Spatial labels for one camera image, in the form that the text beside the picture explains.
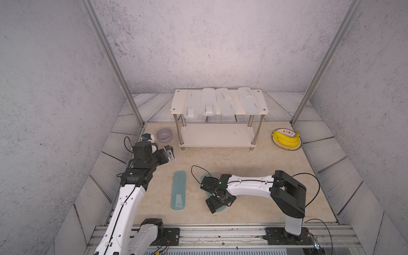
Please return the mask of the green pencil case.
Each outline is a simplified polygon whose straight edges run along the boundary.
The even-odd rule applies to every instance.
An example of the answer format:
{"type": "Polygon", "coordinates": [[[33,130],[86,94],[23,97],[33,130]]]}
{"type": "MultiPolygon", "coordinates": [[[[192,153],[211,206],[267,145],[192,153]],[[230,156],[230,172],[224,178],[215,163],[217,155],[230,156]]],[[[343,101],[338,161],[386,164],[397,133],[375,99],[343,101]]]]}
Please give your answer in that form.
{"type": "Polygon", "coordinates": [[[186,206],[187,174],[185,171],[176,171],[173,175],[171,208],[183,210],[186,206]]]}
{"type": "MultiPolygon", "coordinates": [[[[204,177],[210,177],[210,174],[207,173],[207,174],[202,175],[202,176],[200,177],[200,182],[203,181],[204,177]]],[[[210,192],[207,192],[207,191],[205,191],[205,194],[206,194],[206,196],[207,196],[208,198],[212,196],[212,194],[211,194],[210,192]]],[[[223,205],[223,206],[221,206],[220,208],[216,209],[216,212],[219,213],[219,212],[225,210],[226,208],[227,208],[227,206],[226,206],[226,205],[223,205]]]]}

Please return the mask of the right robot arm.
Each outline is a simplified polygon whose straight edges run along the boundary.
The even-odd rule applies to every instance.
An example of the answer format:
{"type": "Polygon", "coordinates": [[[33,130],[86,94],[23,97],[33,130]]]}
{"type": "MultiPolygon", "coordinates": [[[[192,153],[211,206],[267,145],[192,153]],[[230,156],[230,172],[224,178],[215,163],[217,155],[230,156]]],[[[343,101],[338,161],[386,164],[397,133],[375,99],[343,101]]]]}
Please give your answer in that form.
{"type": "Polygon", "coordinates": [[[211,193],[206,204],[213,214],[223,206],[232,205],[238,196],[272,199],[285,215],[286,233],[297,237],[302,233],[307,188],[284,171],[277,170],[273,175],[263,177],[205,176],[200,188],[211,193]]]}

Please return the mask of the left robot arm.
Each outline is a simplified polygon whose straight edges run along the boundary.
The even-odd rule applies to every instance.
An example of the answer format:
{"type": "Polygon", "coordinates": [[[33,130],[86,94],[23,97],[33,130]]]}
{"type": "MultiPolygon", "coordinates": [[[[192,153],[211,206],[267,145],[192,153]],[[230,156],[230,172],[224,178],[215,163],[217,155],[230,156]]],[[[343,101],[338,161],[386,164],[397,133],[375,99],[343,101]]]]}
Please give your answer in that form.
{"type": "Polygon", "coordinates": [[[153,140],[139,141],[132,147],[120,183],[118,200],[107,230],[97,246],[96,255],[143,255],[147,249],[164,236],[163,220],[147,218],[131,237],[133,221],[143,200],[149,182],[157,167],[174,159],[174,149],[166,145],[160,149],[153,140]]]}

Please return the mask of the white two-tier shelf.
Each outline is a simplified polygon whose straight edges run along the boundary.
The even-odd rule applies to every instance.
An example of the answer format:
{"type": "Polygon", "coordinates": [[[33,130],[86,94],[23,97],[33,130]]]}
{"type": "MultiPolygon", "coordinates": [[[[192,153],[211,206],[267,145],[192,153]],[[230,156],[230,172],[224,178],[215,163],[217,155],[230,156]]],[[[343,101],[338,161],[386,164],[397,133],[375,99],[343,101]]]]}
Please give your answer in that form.
{"type": "MultiPolygon", "coordinates": [[[[237,111],[233,116],[248,115],[249,120],[246,123],[196,122],[195,120],[187,120],[183,113],[189,91],[191,90],[175,90],[170,109],[176,123],[179,146],[182,149],[188,147],[242,147],[253,150],[256,147],[260,129],[254,128],[254,118],[259,116],[262,121],[269,112],[266,100],[260,89],[252,89],[261,109],[258,115],[248,115],[243,108],[238,90],[229,90],[237,111]]],[[[214,116],[217,115],[222,116],[218,102],[216,103],[216,114],[214,116]]]]}

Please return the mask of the purple bowl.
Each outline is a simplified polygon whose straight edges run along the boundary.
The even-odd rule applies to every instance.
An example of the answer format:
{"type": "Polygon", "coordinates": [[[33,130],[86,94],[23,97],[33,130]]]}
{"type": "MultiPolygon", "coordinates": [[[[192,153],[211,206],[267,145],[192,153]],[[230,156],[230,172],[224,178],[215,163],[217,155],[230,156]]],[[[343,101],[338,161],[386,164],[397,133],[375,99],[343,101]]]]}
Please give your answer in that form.
{"type": "Polygon", "coordinates": [[[156,138],[162,143],[170,142],[173,138],[173,131],[168,127],[163,127],[156,132],[156,138]]]}

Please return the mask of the yellow banana bunch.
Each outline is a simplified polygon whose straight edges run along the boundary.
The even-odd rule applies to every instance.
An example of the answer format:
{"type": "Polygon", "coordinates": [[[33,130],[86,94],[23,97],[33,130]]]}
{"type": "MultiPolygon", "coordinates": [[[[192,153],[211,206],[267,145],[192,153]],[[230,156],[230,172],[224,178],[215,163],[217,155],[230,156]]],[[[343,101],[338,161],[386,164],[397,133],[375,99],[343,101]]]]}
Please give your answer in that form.
{"type": "Polygon", "coordinates": [[[296,133],[294,137],[289,137],[286,136],[285,134],[282,134],[278,131],[274,131],[273,133],[273,138],[279,142],[281,145],[289,147],[289,148],[295,148],[298,145],[300,145],[301,140],[300,140],[300,134],[296,133]]]}

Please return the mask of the round enamel plate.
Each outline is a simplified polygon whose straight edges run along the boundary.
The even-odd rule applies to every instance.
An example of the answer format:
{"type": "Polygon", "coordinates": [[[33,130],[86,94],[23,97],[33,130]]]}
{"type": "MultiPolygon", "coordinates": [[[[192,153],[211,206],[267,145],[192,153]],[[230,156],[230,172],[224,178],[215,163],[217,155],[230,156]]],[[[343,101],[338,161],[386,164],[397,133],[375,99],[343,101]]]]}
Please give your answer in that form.
{"type": "Polygon", "coordinates": [[[276,146],[287,151],[295,151],[302,146],[300,133],[286,128],[274,130],[272,139],[276,146]]]}

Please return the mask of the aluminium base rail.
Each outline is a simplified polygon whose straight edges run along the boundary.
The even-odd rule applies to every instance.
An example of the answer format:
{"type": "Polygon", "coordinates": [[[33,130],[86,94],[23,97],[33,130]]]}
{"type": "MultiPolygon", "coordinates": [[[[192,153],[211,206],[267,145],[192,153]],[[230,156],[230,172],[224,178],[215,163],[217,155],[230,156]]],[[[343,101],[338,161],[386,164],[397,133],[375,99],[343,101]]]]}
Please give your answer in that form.
{"type": "Polygon", "coordinates": [[[273,225],[179,225],[164,226],[158,242],[146,254],[166,249],[168,255],[363,255],[361,242],[349,225],[311,221],[299,237],[273,225]]]}

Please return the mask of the left aluminium frame post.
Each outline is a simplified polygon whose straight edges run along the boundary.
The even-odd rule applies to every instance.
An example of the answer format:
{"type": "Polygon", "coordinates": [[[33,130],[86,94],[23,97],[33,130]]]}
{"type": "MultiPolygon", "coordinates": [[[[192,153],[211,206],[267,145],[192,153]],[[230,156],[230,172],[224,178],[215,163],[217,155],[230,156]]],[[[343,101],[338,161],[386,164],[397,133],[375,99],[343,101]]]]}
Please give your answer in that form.
{"type": "Polygon", "coordinates": [[[109,45],[109,42],[106,38],[106,35],[103,31],[102,25],[98,20],[97,14],[92,6],[92,2],[90,0],[80,0],[80,3],[82,7],[84,8],[85,14],[88,17],[88,20],[90,22],[90,25],[97,37],[97,40],[99,41],[104,54],[108,60],[108,63],[113,70],[115,77],[119,83],[119,86],[121,90],[124,93],[125,99],[127,103],[130,106],[130,109],[132,113],[135,115],[137,122],[141,125],[144,126],[145,122],[143,121],[141,114],[137,108],[137,105],[135,103],[135,100],[130,92],[130,89],[127,85],[127,82],[125,80],[125,77],[119,67],[119,64],[114,56],[114,53],[109,45]]]}

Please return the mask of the aluminium frame post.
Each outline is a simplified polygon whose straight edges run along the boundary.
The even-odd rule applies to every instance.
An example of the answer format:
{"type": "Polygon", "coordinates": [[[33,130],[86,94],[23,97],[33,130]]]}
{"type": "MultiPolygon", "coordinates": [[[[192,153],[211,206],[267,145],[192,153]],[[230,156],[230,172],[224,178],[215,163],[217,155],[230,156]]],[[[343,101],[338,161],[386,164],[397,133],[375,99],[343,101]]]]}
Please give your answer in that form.
{"type": "Polygon", "coordinates": [[[341,22],[336,34],[334,35],[327,52],[325,53],[315,75],[313,76],[309,86],[307,87],[303,98],[295,111],[292,120],[290,121],[291,125],[294,126],[296,122],[299,120],[303,110],[306,108],[306,105],[310,98],[312,97],[314,91],[316,90],[317,86],[319,85],[324,73],[326,72],[327,68],[329,67],[333,57],[337,49],[339,48],[342,40],[347,34],[354,18],[357,16],[359,9],[362,5],[362,0],[353,0],[351,1],[351,5],[347,10],[343,21],[341,22]]]}
{"type": "Polygon", "coordinates": [[[85,14],[88,17],[88,20],[90,22],[90,25],[97,37],[97,40],[99,41],[104,54],[108,60],[108,63],[113,70],[115,77],[119,83],[119,86],[121,90],[124,93],[125,99],[127,103],[130,106],[130,109],[132,113],[135,115],[137,122],[141,125],[144,126],[145,122],[143,121],[141,114],[137,108],[137,105],[135,103],[135,100],[130,92],[130,89],[127,85],[127,82],[125,80],[125,77],[119,67],[119,64],[114,56],[114,53],[109,45],[109,42],[106,38],[106,35],[103,31],[102,25],[98,20],[97,14],[92,6],[92,2],[90,0],[80,0],[80,3],[82,7],[84,8],[85,14]]]}

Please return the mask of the right aluminium frame post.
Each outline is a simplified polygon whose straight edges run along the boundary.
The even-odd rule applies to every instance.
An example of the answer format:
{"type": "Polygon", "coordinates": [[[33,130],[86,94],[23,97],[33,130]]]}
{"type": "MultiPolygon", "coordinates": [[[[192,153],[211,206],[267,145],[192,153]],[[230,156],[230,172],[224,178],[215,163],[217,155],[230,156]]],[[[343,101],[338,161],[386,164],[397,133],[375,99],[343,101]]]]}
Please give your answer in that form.
{"type": "Polygon", "coordinates": [[[303,110],[306,108],[306,105],[310,98],[312,97],[314,91],[316,90],[317,86],[319,85],[324,73],[326,72],[327,68],[329,67],[333,57],[337,49],[339,48],[342,40],[347,34],[354,18],[357,16],[359,9],[362,5],[362,0],[353,0],[351,1],[351,5],[347,10],[343,21],[341,22],[336,34],[334,35],[327,52],[325,53],[315,75],[313,76],[309,86],[307,87],[303,98],[295,111],[292,120],[290,121],[291,125],[294,126],[296,122],[299,120],[303,110]]]}

